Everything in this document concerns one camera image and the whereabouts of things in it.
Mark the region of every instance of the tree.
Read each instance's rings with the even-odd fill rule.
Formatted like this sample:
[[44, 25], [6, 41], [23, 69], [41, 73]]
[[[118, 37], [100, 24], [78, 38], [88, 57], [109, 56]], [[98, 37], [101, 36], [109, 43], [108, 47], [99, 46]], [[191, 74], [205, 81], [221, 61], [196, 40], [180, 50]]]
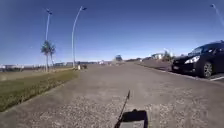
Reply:
[[138, 58], [136, 58], [136, 60], [139, 61], [139, 60], [141, 60], [141, 58], [138, 57]]
[[46, 71], [48, 72], [48, 56], [50, 55], [52, 61], [52, 55], [55, 53], [55, 46], [49, 41], [45, 41], [41, 47], [41, 52], [46, 56]]
[[49, 53], [50, 53], [50, 57], [51, 57], [51, 63], [52, 63], [52, 66], [54, 66], [54, 62], [53, 62], [52, 56], [53, 56], [53, 54], [54, 54], [55, 52], [56, 52], [56, 50], [55, 50], [55, 45], [50, 44], [50, 50], [49, 50]]
[[163, 61], [171, 61], [172, 57], [169, 52], [165, 51], [164, 56], [163, 56]]
[[123, 59], [122, 59], [121, 55], [116, 55], [115, 60], [116, 61], [122, 61]]

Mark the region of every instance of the blue sky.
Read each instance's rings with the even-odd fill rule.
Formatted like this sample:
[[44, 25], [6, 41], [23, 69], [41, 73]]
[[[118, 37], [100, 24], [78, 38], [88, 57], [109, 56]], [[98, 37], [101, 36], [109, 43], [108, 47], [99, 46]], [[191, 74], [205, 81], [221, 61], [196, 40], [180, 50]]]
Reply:
[[47, 13], [53, 12], [49, 40], [56, 45], [55, 62], [71, 61], [75, 31], [76, 60], [146, 57], [164, 48], [175, 54], [221, 40], [224, 27], [210, 4], [224, 16], [222, 0], [1, 0], [0, 64], [44, 64], [40, 47]]

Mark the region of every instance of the car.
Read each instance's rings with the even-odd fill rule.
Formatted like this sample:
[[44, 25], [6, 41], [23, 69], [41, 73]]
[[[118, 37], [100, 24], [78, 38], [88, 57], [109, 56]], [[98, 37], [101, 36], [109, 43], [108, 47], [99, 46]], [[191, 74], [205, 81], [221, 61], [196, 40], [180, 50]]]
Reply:
[[174, 59], [171, 69], [178, 73], [193, 72], [204, 78], [224, 72], [224, 41], [205, 44], [187, 56]]

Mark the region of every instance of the car wheel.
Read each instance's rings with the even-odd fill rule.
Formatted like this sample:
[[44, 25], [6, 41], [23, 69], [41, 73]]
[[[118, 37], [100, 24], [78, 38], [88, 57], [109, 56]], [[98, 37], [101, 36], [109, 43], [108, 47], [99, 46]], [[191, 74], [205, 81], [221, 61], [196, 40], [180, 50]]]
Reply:
[[202, 77], [208, 78], [212, 75], [213, 69], [212, 64], [210, 62], [206, 62], [203, 66]]

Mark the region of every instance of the asphalt road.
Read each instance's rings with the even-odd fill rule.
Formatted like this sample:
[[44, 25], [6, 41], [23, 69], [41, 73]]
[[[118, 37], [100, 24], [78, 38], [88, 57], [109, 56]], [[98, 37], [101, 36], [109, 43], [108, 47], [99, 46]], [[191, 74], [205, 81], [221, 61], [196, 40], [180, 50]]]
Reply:
[[82, 71], [78, 79], [0, 113], [0, 127], [111, 128], [128, 90], [124, 111], [146, 111], [150, 128], [224, 127], [222, 84], [134, 64]]

